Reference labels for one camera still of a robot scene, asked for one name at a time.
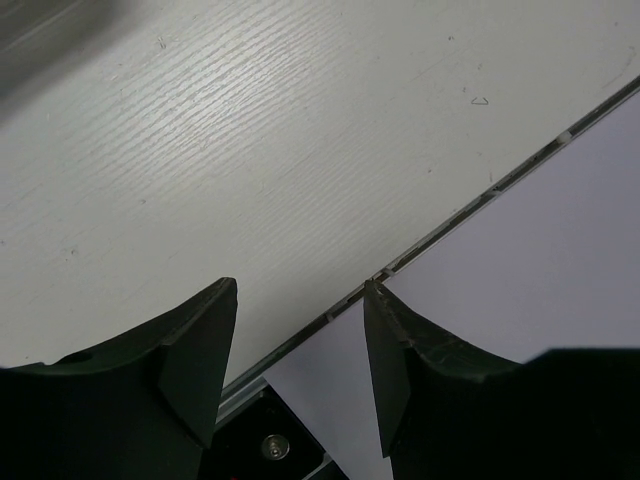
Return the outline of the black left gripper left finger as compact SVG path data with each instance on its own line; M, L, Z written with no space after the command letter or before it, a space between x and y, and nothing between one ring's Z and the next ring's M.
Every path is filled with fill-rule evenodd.
M236 323L222 278L46 365L1 373L5 479L194 479L212 443Z

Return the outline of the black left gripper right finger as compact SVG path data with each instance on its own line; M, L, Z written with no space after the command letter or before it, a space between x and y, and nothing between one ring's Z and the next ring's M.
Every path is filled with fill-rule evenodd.
M525 363L363 290L382 454L397 479L635 479L639 353L551 349Z

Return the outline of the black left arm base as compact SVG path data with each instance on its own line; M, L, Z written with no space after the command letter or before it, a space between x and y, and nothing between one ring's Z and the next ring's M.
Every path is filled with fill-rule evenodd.
M204 451L200 479L305 479L325 450L276 392L266 387L227 415Z

